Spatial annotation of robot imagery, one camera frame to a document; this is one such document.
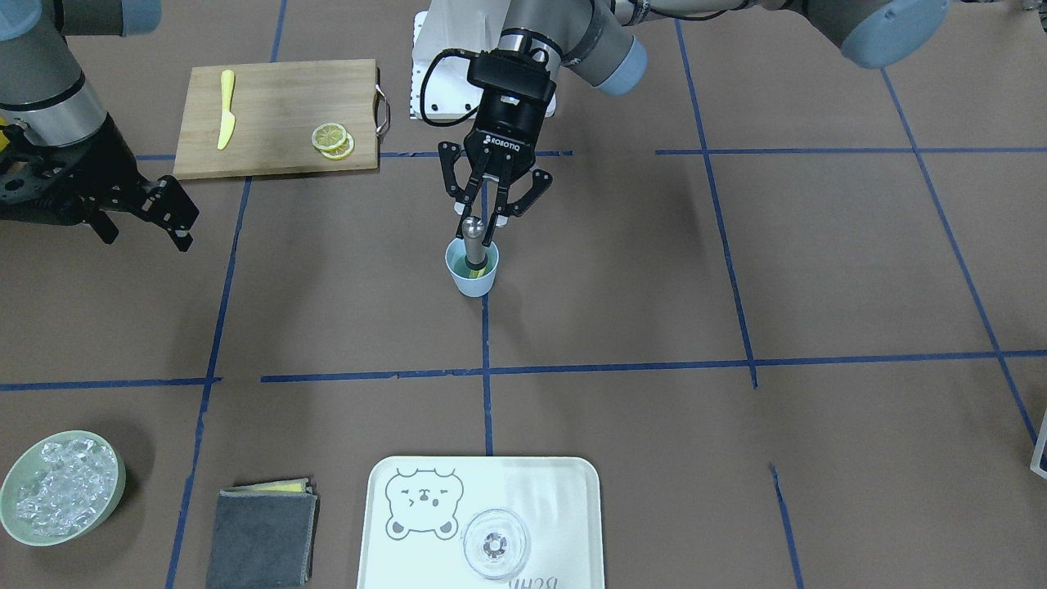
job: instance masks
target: black cable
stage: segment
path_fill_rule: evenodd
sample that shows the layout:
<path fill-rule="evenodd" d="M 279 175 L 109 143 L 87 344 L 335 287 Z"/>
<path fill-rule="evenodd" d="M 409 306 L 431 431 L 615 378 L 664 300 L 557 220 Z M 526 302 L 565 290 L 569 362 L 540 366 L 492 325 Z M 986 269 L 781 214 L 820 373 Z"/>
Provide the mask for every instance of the black cable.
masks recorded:
<path fill-rule="evenodd" d="M 637 1 L 638 0 L 629 0 L 629 2 L 631 2 L 633 5 L 639 5 L 639 4 L 637 4 Z M 732 12 L 732 10 L 741 10 L 742 8 L 748 8 L 750 4 L 751 4 L 751 2 L 749 0 L 742 0 L 741 4 L 739 4 L 737 8 L 730 8 L 730 9 L 727 9 L 727 10 L 719 10 L 717 13 L 713 13 L 711 15 L 706 15 L 704 17 L 685 17 L 685 16 L 680 16 L 680 15 L 670 15 L 669 13 L 663 13 L 662 10 L 659 10 L 658 8 L 655 8 L 653 6 L 650 7 L 649 12 L 652 15 L 658 15 L 660 17 L 665 17 L 667 19 L 676 19 L 678 21 L 689 21 L 689 22 L 706 22 L 706 21 L 711 21 L 711 20 L 713 20 L 713 19 L 715 19 L 717 17 L 722 17 L 723 15 L 726 15 L 726 14 Z"/>
<path fill-rule="evenodd" d="M 670 18 L 670 19 L 676 19 L 678 21 L 688 21 L 688 22 L 711 21 L 711 20 L 713 20 L 713 19 L 715 19 L 717 17 L 722 17 L 723 15 L 728 14 L 730 10 L 720 10 L 718 13 L 713 13 L 711 15 L 706 15 L 704 17 L 681 17 L 681 16 L 677 16 L 677 15 L 670 15 L 668 13 L 663 13 L 663 12 L 659 10 L 658 8 L 651 8 L 651 14 L 652 15 L 658 15 L 660 17 L 666 17 L 666 18 Z"/>
<path fill-rule="evenodd" d="M 428 87 L 429 76 L 432 75 L 432 71 L 437 69 L 437 66 L 440 65 L 440 62 L 442 62 L 446 58 L 461 58 L 463 60 L 472 60 L 476 55 L 477 53 L 474 53 L 472 51 L 452 48 L 440 51 L 439 53 L 437 53 L 437 56 L 432 59 L 432 63 L 429 64 L 429 69 L 425 71 L 425 77 L 422 78 L 422 89 L 418 94 L 418 99 L 421 101 L 419 106 L 421 106 L 420 112 L 422 114 L 422 120 L 424 120 L 426 124 L 431 124 L 432 127 L 453 127 L 455 124 L 459 124 L 460 122 L 465 122 L 466 120 L 469 119 L 470 116 L 476 114 L 476 111 L 480 110 L 480 105 L 476 105 L 475 108 L 465 113 L 465 116 L 454 120 L 432 120 L 431 118 L 429 118 L 429 115 L 426 114 L 425 112 L 425 88 Z"/>

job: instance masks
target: robotic arm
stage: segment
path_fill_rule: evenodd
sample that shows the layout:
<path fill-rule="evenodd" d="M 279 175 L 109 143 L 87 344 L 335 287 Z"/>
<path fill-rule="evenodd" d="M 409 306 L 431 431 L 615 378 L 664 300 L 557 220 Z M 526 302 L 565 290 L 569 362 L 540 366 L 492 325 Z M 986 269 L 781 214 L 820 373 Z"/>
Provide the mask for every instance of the robotic arm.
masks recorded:
<path fill-rule="evenodd" d="M 446 49 L 432 61 L 421 88 L 422 118 L 449 127 L 476 115 L 464 144 L 439 144 L 447 194 L 455 200 L 462 222 L 473 214 L 485 181 L 497 184 L 484 244 L 496 227 L 519 217 L 552 184 L 552 176 L 534 168 L 535 145 L 545 109 L 556 90 L 561 67 L 610 95 L 631 90 L 643 77 L 647 51 L 625 27 L 662 18 L 710 20 L 728 10 L 761 5 L 805 17 L 861 67 L 879 68 L 909 55 L 937 30 L 950 0 L 512 0 L 496 49 L 474 53 Z M 708 16 L 689 17 L 696 13 Z M 470 61 L 468 81 L 484 90 L 480 105 L 465 117 L 430 120 L 425 87 L 446 58 Z M 465 185 L 454 163 L 465 155 L 471 173 Z M 531 176 L 531 187 L 510 202 L 510 186 Z"/>
<path fill-rule="evenodd" d="M 106 210 L 128 211 L 193 243 L 199 210 L 172 176 L 139 173 L 67 35 L 136 35 L 160 21 L 160 0 L 0 0 L 0 220 L 89 224 L 106 243 Z"/>

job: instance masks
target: bowl of ice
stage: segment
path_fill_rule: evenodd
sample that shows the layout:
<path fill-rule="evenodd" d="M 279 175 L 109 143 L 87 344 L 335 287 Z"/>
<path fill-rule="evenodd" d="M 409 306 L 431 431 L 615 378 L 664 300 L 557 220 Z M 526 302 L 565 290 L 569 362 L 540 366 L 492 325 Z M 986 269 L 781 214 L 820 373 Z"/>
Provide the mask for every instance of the bowl of ice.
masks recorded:
<path fill-rule="evenodd" d="M 124 495 L 124 461 L 102 436 L 62 432 L 15 462 L 0 488 L 0 523 L 29 546 L 79 538 L 113 513 Z"/>

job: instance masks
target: wooden cutting board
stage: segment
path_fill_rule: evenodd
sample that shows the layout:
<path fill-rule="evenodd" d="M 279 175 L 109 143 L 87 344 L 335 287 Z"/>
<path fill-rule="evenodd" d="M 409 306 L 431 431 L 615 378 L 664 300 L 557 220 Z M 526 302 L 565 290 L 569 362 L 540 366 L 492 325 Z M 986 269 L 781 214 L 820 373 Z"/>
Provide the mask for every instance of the wooden cutting board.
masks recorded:
<path fill-rule="evenodd" d="M 221 74 L 237 74 L 236 130 L 218 150 Z M 175 155 L 182 180 L 366 169 L 378 166 L 375 60 L 287 62 L 193 68 Z M 340 122 L 356 148 L 332 161 L 313 149 L 313 129 Z"/>

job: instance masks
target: white tray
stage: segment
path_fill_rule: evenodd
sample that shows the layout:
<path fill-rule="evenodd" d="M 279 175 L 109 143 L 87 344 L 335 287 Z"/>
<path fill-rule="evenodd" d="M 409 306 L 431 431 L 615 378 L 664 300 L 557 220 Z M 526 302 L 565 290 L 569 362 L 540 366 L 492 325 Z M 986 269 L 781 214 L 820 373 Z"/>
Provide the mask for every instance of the white tray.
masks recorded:
<path fill-rule="evenodd" d="M 470 523 L 490 509 L 515 514 L 529 544 L 519 572 L 496 580 L 482 576 L 465 557 Z M 592 465 L 581 458 L 397 456 L 374 468 L 358 589 L 506 586 L 604 587 L 600 481 Z"/>

